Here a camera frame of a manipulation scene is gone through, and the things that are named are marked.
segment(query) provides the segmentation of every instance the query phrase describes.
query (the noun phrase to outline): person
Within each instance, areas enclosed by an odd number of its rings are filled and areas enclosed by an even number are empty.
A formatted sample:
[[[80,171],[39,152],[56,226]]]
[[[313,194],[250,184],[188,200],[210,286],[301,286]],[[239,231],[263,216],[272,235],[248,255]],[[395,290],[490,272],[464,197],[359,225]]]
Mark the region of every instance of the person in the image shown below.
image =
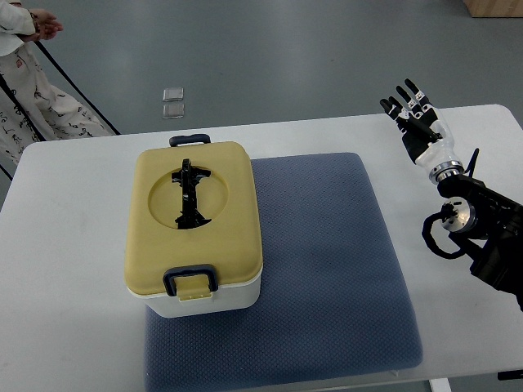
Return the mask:
[[[0,75],[31,120],[0,91],[0,153],[15,164],[28,145],[42,138],[111,135],[88,108],[47,81],[29,47],[29,42],[53,39],[61,31],[63,25],[49,11],[0,0]]]

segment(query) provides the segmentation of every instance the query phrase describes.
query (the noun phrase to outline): plastic container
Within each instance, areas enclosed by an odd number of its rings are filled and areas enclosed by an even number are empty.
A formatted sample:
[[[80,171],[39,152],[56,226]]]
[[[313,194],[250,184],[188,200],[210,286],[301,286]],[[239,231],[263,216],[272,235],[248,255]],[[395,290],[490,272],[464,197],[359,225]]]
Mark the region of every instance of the plastic container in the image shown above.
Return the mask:
[[[136,162],[124,276],[166,318],[248,307],[260,293],[262,237],[243,147],[176,136]]]

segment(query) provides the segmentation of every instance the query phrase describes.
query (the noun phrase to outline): container handle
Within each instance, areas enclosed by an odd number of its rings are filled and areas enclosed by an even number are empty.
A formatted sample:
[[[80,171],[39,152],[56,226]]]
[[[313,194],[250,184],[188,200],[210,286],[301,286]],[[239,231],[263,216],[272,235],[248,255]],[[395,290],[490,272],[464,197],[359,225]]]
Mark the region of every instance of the container handle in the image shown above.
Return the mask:
[[[169,139],[169,145],[171,147],[177,147],[178,145],[187,145],[189,143],[210,143],[211,137],[204,133],[196,133],[190,136],[173,136]]]
[[[163,284],[169,296],[177,296],[177,285],[174,278],[180,276],[207,275],[209,279],[209,290],[215,292],[218,289],[218,279],[216,269],[210,264],[191,265],[187,267],[176,267],[165,271],[163,274]]]

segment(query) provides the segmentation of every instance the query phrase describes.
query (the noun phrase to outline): robotic finger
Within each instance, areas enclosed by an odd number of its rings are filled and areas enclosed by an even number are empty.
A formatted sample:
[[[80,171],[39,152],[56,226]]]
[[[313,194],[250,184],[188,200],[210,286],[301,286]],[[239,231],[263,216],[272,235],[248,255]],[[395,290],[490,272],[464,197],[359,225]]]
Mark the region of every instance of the robotic finger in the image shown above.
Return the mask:
[[[396,87],[396,91],[398,91],[398,94],[400,94],[401,98],[407,102],[407,105],[412,111],[414,117],[420,119],[423,116],[422,106],[416,100],[412,99],[409,93],[405,91],[402,86]]]

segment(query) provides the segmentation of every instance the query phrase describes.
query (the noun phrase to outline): concrete floor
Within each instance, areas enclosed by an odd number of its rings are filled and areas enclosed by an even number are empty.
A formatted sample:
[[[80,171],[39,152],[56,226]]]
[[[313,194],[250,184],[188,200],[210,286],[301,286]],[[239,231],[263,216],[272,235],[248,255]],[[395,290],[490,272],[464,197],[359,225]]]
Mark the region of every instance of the concrete floor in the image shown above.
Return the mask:
[[[381,113],[379,100],[405,78],[434,105],[501,104],[523,124],[523,19],[473,19],[459,0],[25,5],[58,15],[65,31],[47,49],[123,134]],[[77,96],[34,51],[51,82]],[[185,88],[184,118],[162,119],[165,87]],[[0,203],[8,187],[0,177]],[[450,384],[523,389],[495,375]],[[428,390],[427,382],[361,389]]]

